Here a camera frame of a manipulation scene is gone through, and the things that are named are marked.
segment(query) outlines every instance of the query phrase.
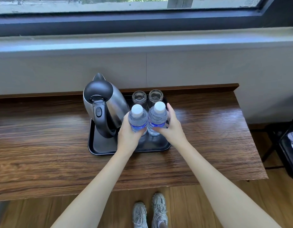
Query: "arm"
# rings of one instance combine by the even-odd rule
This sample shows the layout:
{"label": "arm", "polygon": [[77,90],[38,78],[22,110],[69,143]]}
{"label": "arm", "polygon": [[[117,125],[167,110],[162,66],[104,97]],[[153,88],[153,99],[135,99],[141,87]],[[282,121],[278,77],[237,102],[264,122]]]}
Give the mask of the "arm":
{"label": "arm", "polygon": [[73,200],[52,228],[90,228],[97,227],[110,193],[127,161],[138,145],[144,130],[134,133],[124,116],[118,133],[116,153],[90,184]]}
{"label": "arm", "polygon": [[280,227],[240,188],[224,177],[190,145],[170,104],[168,104],[168,109],[170,113],[169,128],[153,129],[164,135],[187,162],[223,227]]}

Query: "blue label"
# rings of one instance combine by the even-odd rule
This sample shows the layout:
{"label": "blue label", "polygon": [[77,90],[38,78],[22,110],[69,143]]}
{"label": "blue label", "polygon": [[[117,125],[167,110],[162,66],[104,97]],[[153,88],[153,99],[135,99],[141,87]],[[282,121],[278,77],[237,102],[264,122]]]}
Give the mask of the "blue label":
{"label": "blue label", "polygon": [[142,126],[134,126],[134,125],[132,125],[132,124],[130,123],[130,125],[131,125],[134,129],[136,129],[136,130],[141,130],[142,128],[144,128],[144,127],[146,126],[146,124],[147,124],[147,122],[146,122],[144,125],[142,125]]}
{"label": "blue label", "polygon": [[155,124],[153,122],[150,121],[149,119],[149,126],[152,128],[152,127],[163,127],[165,125],[165,122],[162,123],[162,124]]}

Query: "sneaker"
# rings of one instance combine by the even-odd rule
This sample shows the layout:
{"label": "sneaker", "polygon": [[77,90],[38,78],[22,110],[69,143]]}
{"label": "sneaker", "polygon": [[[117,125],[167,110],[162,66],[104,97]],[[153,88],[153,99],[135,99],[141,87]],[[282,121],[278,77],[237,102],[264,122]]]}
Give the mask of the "sneaker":
{"label": "sneaker", "polygon": [[152,228],[159,228],[159,224],[164,221],[167,225],[167,206],[163,194],[156,193],[152,200],[154,216]]}
{"label": "sneaker", "polygon": [[142,202],[135,203],[133,208],[134,228],[148,228],[146,223],[146,207]]}

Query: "electric kettle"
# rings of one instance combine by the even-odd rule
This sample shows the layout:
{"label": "electric kettle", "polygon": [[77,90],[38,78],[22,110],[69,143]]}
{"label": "electric kettle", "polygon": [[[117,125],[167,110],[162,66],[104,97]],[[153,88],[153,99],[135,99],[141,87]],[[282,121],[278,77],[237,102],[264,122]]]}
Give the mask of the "electric kettle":
{"label": "electric kettle", "polygon": [[123,117],[129,112],[122,93],[100,73],[85,87],[83,102],[99,134],[104,138],[114,137]]}

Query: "shoelace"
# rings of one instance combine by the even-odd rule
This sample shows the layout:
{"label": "shoelace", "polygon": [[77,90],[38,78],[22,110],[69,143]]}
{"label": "shoelace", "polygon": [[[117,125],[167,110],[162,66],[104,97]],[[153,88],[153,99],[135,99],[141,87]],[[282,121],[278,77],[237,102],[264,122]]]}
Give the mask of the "shoelace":
{"label": "shoelace", "polygon": [[166,215],[167,210],[164,208],[164,205],[162,203],[159,203],[157,205],[154,213],[156,214],[156,216],[155,216],[156,220],[158,220],[158,218],[160,218],[160,220],[167,222],[167,215]]}
{"label": "shoelace", "polygon": [[142,226],[143,223],[143,212],[142,208],[139,208],[139,211],[135,213],[135,217],[133,218],[133,223],[137,226]]}

